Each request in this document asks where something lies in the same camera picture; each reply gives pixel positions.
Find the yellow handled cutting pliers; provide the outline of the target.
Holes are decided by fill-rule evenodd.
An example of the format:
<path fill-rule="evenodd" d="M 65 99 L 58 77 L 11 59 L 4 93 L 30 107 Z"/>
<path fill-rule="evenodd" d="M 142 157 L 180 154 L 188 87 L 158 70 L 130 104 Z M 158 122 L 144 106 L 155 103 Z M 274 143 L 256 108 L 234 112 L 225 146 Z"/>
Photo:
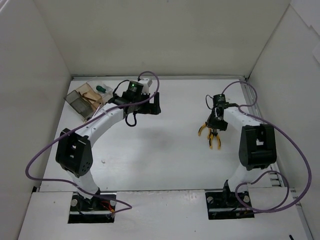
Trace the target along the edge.
<path fill-rule="evenodd" d="M 199 128 L 197 135 L 200 137 L 204 129 L 208 129 L 207 139 L 209 139 L 211 135 L 211 128 L 208 127 L 206 122 Z"/>

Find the small silver ratchet wrench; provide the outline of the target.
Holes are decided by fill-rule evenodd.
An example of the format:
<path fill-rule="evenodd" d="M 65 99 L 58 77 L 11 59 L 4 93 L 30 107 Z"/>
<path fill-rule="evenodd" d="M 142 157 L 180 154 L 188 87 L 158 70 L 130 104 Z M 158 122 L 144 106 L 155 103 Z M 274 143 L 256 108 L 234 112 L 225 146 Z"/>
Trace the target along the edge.
<path fill-rule="evenodd" d="M 99 106 L 96 108 L 96 110 L 94 111 L 94 113 L 92 114 L 91 118 L 90 119 L 93 119 L 97 113 L 99 112 L 99 110 L 101 109 L 101 107 L 103 107 L 103 104 L 99 104 Z"/>

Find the short brown hex key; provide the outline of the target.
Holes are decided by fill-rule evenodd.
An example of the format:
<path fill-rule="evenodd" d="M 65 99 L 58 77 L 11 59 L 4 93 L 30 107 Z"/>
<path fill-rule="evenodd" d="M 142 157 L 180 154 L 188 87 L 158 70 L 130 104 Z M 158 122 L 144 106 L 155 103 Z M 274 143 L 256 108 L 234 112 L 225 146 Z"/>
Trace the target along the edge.
<path fill-rule="evenodd" d="M 94 103 L 94 102 L 98 102 L 99 101 L 99 99 L 90 98 L 90 97 L 87 97 L 85 95 L 82 95 L 82 97 L 88 102 L 93 102 Z"/>

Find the long brown hex key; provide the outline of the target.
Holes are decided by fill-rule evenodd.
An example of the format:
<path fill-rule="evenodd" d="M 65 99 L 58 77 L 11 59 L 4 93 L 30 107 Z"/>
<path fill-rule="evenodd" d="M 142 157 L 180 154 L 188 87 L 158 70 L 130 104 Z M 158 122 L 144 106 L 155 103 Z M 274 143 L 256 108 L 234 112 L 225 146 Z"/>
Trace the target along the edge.
<path fill-rule="evenodd" d="M 86 99 L 87 101 L 96 101 L 95 99 L 92 99 L 92 98 L 90 98 L 90 97 L 87 97 L 87 96 L 85 96 L 85 94 L 87 93 L 87 92 L 85 92 L 85 93 L 83 93 L 83 94 L 81 94 L 81 92 L 77 92 L 82 98 L 84 98 L 84 99 Z"/>

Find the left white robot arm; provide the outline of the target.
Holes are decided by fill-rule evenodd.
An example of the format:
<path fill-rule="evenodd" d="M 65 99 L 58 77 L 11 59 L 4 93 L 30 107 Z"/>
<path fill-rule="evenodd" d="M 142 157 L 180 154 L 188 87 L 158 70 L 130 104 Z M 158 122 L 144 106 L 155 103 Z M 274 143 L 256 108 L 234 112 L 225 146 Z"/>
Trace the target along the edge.
<path fill-rule="evenodd" d="M 153 102 L 149 101 L 151 85 L 150 78 L 131 80 L 122 96 L 112 94 L 112 98 L 101 109 L 99 119 L 58 141 L 55 160 L 71 176 L 72 181 L 81 188 L 78 193 L 82 196 L 81 202 L 87 209 L 94 210 L 100 204 L 100 189 L 91 173 L 92 147 L 108 129 L 122 120 L 125 120 L 129 127 L 136 126 L 136 123 L 128 123 L 130 114 L 136 121 L 137 114 L 158 115 L 161 113 L 160 94 L 156 93 Z"/>

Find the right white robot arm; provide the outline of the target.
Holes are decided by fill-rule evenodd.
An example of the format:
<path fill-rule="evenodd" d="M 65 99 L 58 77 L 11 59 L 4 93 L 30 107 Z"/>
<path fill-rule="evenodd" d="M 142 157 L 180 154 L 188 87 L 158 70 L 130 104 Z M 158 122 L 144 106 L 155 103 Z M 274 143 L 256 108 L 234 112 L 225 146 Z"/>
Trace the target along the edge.
<path fill-rule="evenodd" d="M 217 148 L 221 148 L 219 132 L 229 126 L 240 133 L 238 159 L 239 166 L 231 178 L 225 181 L 221 200 L 227 206 L 239 201 L 239 193 L 247 191 L 246 184 L 254 182 L 277 160 L 275 130 L 270 124 L 262 124 L 239 110 L 236 103 L 227 102 L 226 96 L 216 94 L 211 97 L 211 113 L 204 123 L 208 128 L 208 144 L 217 139 Z"/>

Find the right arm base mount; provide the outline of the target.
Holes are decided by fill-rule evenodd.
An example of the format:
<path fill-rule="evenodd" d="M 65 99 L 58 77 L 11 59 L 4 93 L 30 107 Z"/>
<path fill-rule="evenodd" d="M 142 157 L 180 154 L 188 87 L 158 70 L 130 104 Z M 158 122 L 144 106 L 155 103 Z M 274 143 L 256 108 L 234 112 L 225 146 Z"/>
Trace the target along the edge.
<path fill-rule="evenodd" d="M 241 204 L 235 195 L 229 196 L 222 191 L 205 192 L 209 220 L 237 220 L 254 218 L 252 210 Z"/>

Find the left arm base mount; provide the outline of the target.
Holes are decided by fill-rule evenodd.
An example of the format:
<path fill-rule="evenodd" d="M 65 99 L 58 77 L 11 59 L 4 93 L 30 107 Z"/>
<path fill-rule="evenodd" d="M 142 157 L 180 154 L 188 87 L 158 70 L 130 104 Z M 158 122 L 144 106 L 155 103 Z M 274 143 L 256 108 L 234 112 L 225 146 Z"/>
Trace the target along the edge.
<path fill-rule="evenodd" d="M 95 198 L 86 199 L 73 193 L 69 208 L 69 224 L 108 224 L 115 221 L 113 212 L 116 208 L 115 194 L 106 194 L 110 200 Z"/>

